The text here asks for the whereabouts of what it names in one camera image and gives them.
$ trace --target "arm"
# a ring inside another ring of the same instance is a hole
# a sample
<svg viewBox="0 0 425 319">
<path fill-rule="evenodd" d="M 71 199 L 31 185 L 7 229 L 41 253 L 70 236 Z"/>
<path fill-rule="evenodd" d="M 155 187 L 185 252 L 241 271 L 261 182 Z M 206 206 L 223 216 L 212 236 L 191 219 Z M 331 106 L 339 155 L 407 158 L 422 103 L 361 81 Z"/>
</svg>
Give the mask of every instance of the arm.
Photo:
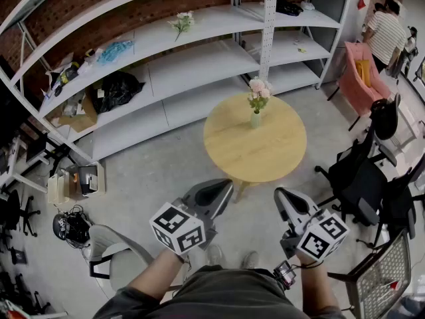
<svg viewBox="0 0 425 319">
<path fill-rule="evenodd" d="M 373 36 L 374 31 L 368 27 L 366 32 L 365 32 L 365 36 L 363 37 L 363 42 L 367 43 Z"/>
<path fill-rule="evenodd" d="M 128 286 L 161 300 L 182 266 L 183 263 L 175 253 L 164 249 Z"/>
<path fill-rule="evenodd" d="M 297 252 L 297 256 L 302 265 L 314 262 L 312 258 L 301 252 Z M 301 269 L 301 283 L 303 288 L 303 311 L 308 316 L 318 315 L 327 307 L 339 308 L 324 265 Z"/>
<path fill-rule="evenodd" d="M 400 55 L 400 53 L 401 53 L 400 49 L 396 47 L 396 49 L 392 53 L 392 57 L 391 57 L 391 60 L 390 60 L 390 62 L 388 64 L 388 67 L 391 67 L 396 62 L 396 60 L 398 59 L 398 56 Z"/>
</svg>

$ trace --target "cardboard box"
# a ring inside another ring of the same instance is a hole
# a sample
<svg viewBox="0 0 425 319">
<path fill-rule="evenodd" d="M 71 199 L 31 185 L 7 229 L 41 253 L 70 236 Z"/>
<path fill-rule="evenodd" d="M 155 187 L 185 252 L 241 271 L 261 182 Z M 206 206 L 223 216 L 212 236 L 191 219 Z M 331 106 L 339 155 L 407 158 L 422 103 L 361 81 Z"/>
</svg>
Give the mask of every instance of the cardboard box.
<svg viewBox="0 0 425 319">
<path fill-rule="evenodd" d="M 90 126 L 93 126 L 98 121 L 98 114 L 96 113 L 90 94 L 86 91 L 86 94 L 82 100 L 82 109 L 86 114 L 77 114 L 74 117 L 61 116 L 59 118 L 60 125 L 69 125 L 72 129 L 77 132 L 81 132 Z"/>
</svg>

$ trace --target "person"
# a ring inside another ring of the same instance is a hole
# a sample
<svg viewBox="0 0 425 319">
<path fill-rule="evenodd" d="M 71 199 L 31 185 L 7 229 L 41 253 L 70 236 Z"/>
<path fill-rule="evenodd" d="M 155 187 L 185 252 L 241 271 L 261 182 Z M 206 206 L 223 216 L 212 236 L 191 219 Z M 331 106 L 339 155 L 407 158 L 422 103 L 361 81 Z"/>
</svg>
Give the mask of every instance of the person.
<svg viewBox="0 0 425 319">
<path fill-rule="evenodd" d="M 224 269 L 219 246 L 207 249 L 208 265 L 189 277 L 172 300 L 160 303 L 184 260 L 165 249 L 127 287 L 117 291 L 94 319 L 133 318 L 285 318 L 344 319 L 324 265 L 301 252 L 303 312 L 285 297 L 284 288 L 267 270 L 256 268 L 250 252 L 241 269 Z"/>
<path fill-rule="evenodd" d="M 382 3 L 375 3 L 375 10 L 373 11 L 373 13 L 375 14 L 376 12 L 386 13 L 385 6 Z"/>
<path fill-rule="evenodd" d="M 398 23 L 400 5 L 388 0 L 387 13 L 376 12 L 369 21 L 363 42 L 371 48 L 378 72 L 392 66 L 406 42 L 406 33 Z"/>
<path fill-rule="evenodd" d="M 408 71 L 410 68 L 410 62 L 413 60 L 413 58 L 415 57 L 417 53 L 416 37 L 418 36 L 418 30 L 416 29 L 416 27 L 409 27 L 409 29 L 410 29 L 410 37 L 407 39 L 406 44 L 404 45 L 403 51 L 401 52 L 395 64 L 393 66 L 388 66 L 390 75 L 396 79 L 398 78 L 398 75 L 400 74 L 403 64 L 406 60 L 408 60 L 408 62 L 406 63 L 404 73 L 405 75 L 408 74 Z"/>
</svg>

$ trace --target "gray mesh chair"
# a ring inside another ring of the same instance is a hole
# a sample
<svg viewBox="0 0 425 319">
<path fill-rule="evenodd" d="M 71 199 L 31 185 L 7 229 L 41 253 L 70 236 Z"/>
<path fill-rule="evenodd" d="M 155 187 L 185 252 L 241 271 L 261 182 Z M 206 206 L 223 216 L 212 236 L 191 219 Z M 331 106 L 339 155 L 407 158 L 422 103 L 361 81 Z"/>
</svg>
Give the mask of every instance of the gray mesh chair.
<svg viewBox="0 0 425 319">
<path fill-rule="evenodd" d="M 133 240 L 103 225 L 93 225 L 89 230 L 91 252 L 89 258 L 90 276 L 109 279 L 113 290 L 127 286 L 153 261 L 153 257 Z M 128 248 L 103 257 L 108 247 L 125 243 Z M 94 272 L 94 267 L 110 261 L 109 275 Z"/>
</svg>

